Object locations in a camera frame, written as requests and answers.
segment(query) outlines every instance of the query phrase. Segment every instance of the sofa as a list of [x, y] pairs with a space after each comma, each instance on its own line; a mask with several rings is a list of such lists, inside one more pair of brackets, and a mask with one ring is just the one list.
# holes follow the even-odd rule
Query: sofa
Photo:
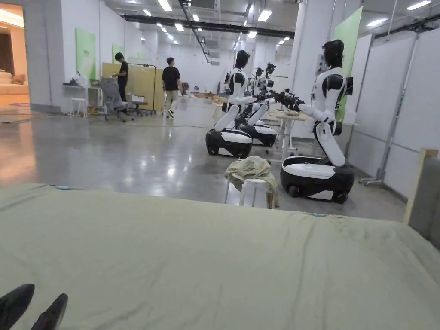
[[13, 84], [12, 75], [8, 72], [0, 71], [0, 95], [29, 94], [29, 84], [27, 81], [23, 85]]

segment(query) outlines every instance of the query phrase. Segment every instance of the black t-shirt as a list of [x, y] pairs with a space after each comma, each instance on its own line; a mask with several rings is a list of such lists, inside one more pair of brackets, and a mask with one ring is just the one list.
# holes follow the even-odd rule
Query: black t-shirt
[[119, 70], [119, 73], [123, 73], [126, 72], [127, 75], [125, 77], [118, 77], [117, 78], [117, 84], [118, 85], [123, 85], [126, 86], [127, 85], [127, 81], [128, 81], [128, 63], [127, 62], [123, 62], [121, 65], [121, 70]]
[[178, 91], [179, 85], [177, 81], [180, 79], [179, 70], [173, 66], [168, 66], [165, 68], [162, 74], [162, 80], [165, 82], [165, 90], [167, 91]]

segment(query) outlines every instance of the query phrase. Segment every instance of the white stool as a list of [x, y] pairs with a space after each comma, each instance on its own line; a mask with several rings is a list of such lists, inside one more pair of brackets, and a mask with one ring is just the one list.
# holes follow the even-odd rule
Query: white stool
[[240, 206], [244, 206], [245, 204], [245, 195], [246, 195], [246, 191], [248, 189], [252, 189], [253, 188], [253, 198], [252, 198], [252, 207], [255, 206], [255, 197], [257, 195], [257, 189], [264, 191], [265, 193], [271, 192], [271, 186], [269, 183], [267, 183], [266, 181], [260, 180], [260, 179], [246, 179], [243, 180], [241, 177], [233, 174], [232, 176], [230, 176], [227, 180], [227, 187], [226, 187], [226, 198], [224, 199], [224, 203], [227, 203], [227, 196], [229, 194], [229, 185], [231, 184], [232, 181], [232, 177], [239, 179], [243, 182], [243, 188], [240, 194]]
[[70, 116], [79, 116], [80, 112], [84, 114], [84, 119], [87, 118], [87, 102], [85, 99], [72, 99], [72, 110], [70, 112]]

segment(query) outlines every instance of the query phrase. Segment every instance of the yellow partition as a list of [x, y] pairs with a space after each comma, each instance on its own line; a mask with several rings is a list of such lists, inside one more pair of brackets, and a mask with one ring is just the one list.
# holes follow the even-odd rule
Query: yellow partition
[[[119, 72], [120, 64], [103, 63], [103, 78], [111, 77], [115, 72]], [[128, 66], [127, 93], [137, 96], [143, 96], [148, 105], [141, 106], [141, 109], [161, 111], [163, 106], [164, 92], [162, 90], [162, 72], [163, 70], [154, 70], [151, 67], [140, 65]]]

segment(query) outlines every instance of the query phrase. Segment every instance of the man in black t-shirt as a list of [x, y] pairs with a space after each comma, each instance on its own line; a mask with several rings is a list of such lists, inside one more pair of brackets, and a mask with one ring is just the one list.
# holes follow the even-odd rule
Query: man in black t-shirt
[[162, 74], [162, 83], [164, 92], [166, 92], [166, 117], [174, 118], [174, 112], [171, 111], [172, 102], [177, 102], [179, 97], [179, 91], [182, 92], [182, 82], [180, 81], [180, 73], [177, 68], [174, 67], [174, 58], [168, 57], [166, 62], [168, 67], [164, 69]]
[[121, 99], [123, 102], [127, 102], [127, 96], [125, 94], [125, 88], [127, 87], [128, 82], [128, 63], [124, 59], [124, 55], [122, 53], [117, 53], [114, 57], [119, 63], [122, 63], [121, 70], [119, 73], [115, 73], [113, 78], [117, 77], [117, 84], [119, 85], [119, 94], [121, 95]]

